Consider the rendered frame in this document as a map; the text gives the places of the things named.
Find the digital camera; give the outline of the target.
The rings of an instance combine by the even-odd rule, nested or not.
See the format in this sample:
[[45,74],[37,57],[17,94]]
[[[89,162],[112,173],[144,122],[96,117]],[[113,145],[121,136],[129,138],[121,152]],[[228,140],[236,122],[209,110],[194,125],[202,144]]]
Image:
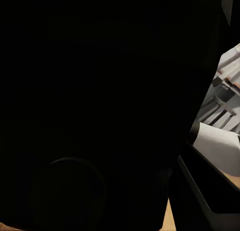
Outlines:
[[159,231],[240,0],[0,0],[0,222]]

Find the camera tripod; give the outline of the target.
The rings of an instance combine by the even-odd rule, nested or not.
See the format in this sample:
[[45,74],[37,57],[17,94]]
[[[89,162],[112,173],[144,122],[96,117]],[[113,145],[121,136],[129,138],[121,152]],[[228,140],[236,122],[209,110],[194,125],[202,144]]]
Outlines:
[[[232,56],[231,58],[229,58],[228,60],[226,60],[225,62],[223,62],[222,64],[218,64],[217,67],[217,71],[221,70],[222,68],[224,68],[225,66],[227,66],[228,64],[232,63],[233,61],[235,61],[236,59],[238,59],[240,57],[240,52],[237,53],[236,55]],[[236,82],[236,80],[238,80],[240,78],[240,71],[235,74],[232,78],[229,78],[228,81],[224,81],[225,78],[228,78],[229,75],[231,73],[233,73],[235,70],[237,70],[240,67],[240,61],[238,61],[235,65],[233,65],[231,68],[229,68],[227,71],[223,72],[223,74],[221,74],[220,76],[218,76],[217,74],[215,74],[215,78],[212,80],[212,83],[209,87],[208,90],[210,90],[211,87],[216,87],[219,84],[223,83],[223,88],[225,88],[226,90],[232,90],[234,91],[237,95],[240,96],[240,93],[238,93],[232,86],[233,84]],[[239,133],[240,132],[240,124],[237,126],[235,133]]]

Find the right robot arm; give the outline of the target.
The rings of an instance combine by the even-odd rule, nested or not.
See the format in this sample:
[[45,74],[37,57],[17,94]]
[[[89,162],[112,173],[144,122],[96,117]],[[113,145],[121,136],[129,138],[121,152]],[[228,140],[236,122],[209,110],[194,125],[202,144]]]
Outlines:
[[217,169],[240,177],[240,133],[195,120],[186,140]]

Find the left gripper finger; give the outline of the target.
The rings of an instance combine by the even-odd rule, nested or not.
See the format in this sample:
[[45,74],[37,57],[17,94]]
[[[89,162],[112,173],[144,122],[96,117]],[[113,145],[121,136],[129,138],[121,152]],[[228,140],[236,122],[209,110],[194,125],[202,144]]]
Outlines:
[[240,231],[240,189],[187,140],[168,197],[176,231]]

